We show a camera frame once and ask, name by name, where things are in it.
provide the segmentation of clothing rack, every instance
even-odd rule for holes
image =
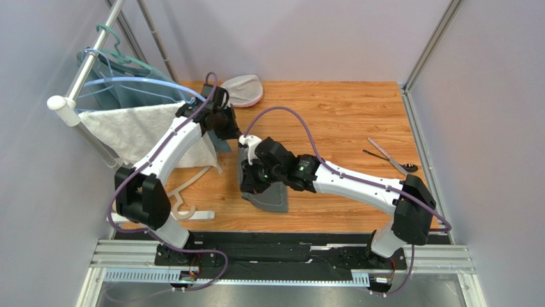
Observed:
[[[132,32],[132,29],[130,28],[129,22],[127,21],[127,19],[125,18],[125,15],[122,12],[122,8],[123,8],[123,5],[125,4],[125,0],[104,0],[104,1],[110,7],[108,18],[106,19],[106,22],[104,24],[107,27],[111,28],[114,25],[114,23],[117,21],[121,29],[121,32],[123,36],[125,37],[130,49],[134,53],[135,57],[145,62],[144,54],[138,44],[138,41],[136,40],[136,37],[134,36]],[[140,7],[140,10],[142,12],[142,15],[144,16],[144,19],[146,20],[146,23],[148,24],[148,28],[150,29],[150,32],[155,40],[155,44],[157,45],[157,48],[159,49],[159,52],[161,53],[163,62],[165,63],[171,78],[176,83],[178,83],[178,77],[176,76],[176,71],[174,71],[174,68],[172,67],[172,64],[170,63],[168,54],[162,44],[161,37],[159,36],[157,29],[155,28],[155,24],[153,22],[153,19],[150,15],[150,12],[148,11],[148,8],[144,0],[136,0],[136,2],[138,3],[138,6]],[[95,43],[93,44],[92,49],[102,50],[104,43],[106,42],[106,39],[108,38],[108,34],[109,32],[106,31],[105,29],[100,29],[99,35],[97,39],[95,40]],[[104,147],[104,145],[87,129],[87,127],[85,127],[85,125],[79,119],[79,116],[77,115],[77,113],[74,111],[75,106],[77,104],[77,98],[98,56],[98,54],[94,52],[85,52],[84,54],[85,54],[85,58],[83,59],[83,62],[81,63],[81,66],[79,67],[79,70],[77,71],[74,77],[74,80],[72,81],[72,84],[70,84],[70,86],[68,87],[68,91],[66,92],[66,94],[64,96],[56,95],[56,96],[50,97],[47,100],[47,107],[51,111],[54,111],[55,113],[57,113],[57,115],[69,127],[73,127],[85,140],[87,140],[87,142],[100,155],[100,157],[106,163],[106,165],[108,165],[108,167],[117,169],[122,165],[121,159],[114,157],[110,153],[110,151]]]

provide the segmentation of gray wall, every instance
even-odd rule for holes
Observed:
[[[448,0],[147,1],[180,80],[397,81],[408,77]],[[125,12],[149,62],[161,56],[135,1]]]
[[[0,10],[1,306],[73,306],[109,231],[113,172],[45,104],[64,95],[103,1],[5,1]]]
[[[465,1],[412,94],[490,306],[543,306],[545,2]]]

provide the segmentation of mesh laundry bag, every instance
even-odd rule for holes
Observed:
[[[229,102],[233,107],[251,107],[263,97],[263,85],[256,75],[234,77],[221,87],[229,92]]]

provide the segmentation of white towel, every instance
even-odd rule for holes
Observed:
[[[140,161],[162,138],[184,103],[133,107],[110,111],[87,111],[79,115],[83,124],[101,142],[110,146],[124,163]],[[181,158],[177,168],[215,166],[217,154],[205,134]]]

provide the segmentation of gray towel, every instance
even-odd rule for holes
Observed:
[[[237,162],[237,177],[239,185],[242,183],[241,162],[248,158],[248,150],[239,147],[239,156]],[[256,208],[268,211],[287,213],[288,212],[288,191],[282,182],[275,182],[261,194],[242,193],[242,198],[248,200]]]

